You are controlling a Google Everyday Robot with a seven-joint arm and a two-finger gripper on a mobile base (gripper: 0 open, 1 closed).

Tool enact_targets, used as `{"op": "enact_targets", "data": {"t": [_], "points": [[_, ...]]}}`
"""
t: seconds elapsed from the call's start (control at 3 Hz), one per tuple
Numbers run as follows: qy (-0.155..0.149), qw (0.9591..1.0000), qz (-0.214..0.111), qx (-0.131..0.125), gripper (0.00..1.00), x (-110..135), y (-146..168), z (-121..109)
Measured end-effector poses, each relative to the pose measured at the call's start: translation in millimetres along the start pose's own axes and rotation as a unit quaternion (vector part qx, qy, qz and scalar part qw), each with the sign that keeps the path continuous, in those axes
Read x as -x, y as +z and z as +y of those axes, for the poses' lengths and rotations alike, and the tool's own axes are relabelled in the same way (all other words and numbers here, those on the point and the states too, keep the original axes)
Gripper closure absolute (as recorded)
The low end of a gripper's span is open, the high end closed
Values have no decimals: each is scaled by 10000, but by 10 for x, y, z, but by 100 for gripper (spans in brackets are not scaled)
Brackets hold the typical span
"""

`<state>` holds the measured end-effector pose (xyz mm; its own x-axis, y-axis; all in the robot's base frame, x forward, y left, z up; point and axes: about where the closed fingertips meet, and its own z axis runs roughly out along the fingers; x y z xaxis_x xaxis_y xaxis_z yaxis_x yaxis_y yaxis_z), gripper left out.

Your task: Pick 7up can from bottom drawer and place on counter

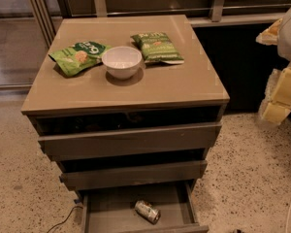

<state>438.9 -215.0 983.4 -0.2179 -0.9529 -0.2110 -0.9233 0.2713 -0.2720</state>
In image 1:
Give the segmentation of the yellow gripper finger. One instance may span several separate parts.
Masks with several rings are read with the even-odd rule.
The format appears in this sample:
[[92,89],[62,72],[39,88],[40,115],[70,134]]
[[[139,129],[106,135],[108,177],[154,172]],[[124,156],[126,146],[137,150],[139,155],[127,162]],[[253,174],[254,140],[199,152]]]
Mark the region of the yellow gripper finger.
[[278,19],[271,26],[265,29],[256,37],[256,42],[262,45],[270,46],[277,45],[278,39],[278,28],[282,23],[282,19]]
[[291,62],[282,71],[273,69],[261,102],[261,119],[274,125],[281,123],[291,113]]

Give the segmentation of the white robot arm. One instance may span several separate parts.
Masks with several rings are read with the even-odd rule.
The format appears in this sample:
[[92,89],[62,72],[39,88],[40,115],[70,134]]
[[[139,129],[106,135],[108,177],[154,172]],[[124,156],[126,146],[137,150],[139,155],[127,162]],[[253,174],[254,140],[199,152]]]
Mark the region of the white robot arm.
[[272,70],[258,111],[262,121],[281,125],[291,113],[291,8],[283,18],[260,33],[256,42],[277,46],[278,55],[289,61],[282,71]]

